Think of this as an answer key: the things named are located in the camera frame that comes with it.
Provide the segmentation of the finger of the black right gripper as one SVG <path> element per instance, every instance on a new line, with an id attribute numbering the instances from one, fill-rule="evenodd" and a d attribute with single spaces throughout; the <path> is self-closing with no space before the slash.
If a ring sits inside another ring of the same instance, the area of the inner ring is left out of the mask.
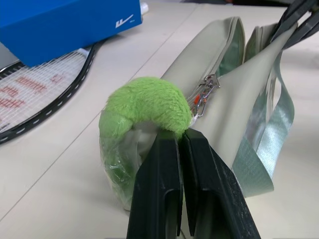
<path id="1" fill-rule="evenodd" d="M 319 31 L 319 10 L 312 10 L 311 13 L 311 16 L 292 34 L 283 49 L 288 49 Z"/>
<path id="2" fill-rule="evenodd" d="M 270 37 L 270 40 L 275 40 L 279 35 L 289 30 L 303 15 L 305 15 L 307 11 L 311 10 L 315 4 L 315 0 L 293 1 L 283 13 Z"/>

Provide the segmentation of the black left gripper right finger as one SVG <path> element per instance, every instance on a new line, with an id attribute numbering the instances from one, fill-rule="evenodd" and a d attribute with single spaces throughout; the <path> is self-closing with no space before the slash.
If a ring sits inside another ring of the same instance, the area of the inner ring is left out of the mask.
<path id="1" fill-rule="evenodd" d="M 260 238 L 234 173 L 194 129 L 182 137 L 182 174 L 191 237 Z"/>

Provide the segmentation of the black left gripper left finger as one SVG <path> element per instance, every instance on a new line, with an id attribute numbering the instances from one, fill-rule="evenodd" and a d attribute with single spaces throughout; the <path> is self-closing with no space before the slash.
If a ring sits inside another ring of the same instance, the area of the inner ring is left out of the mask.
<path id="1" fill-rule="evenodd" d="M 158 132 L 135 177 L 128 239 L 175 239 L 183 202 L 178 143 L 171 131 Z"/>

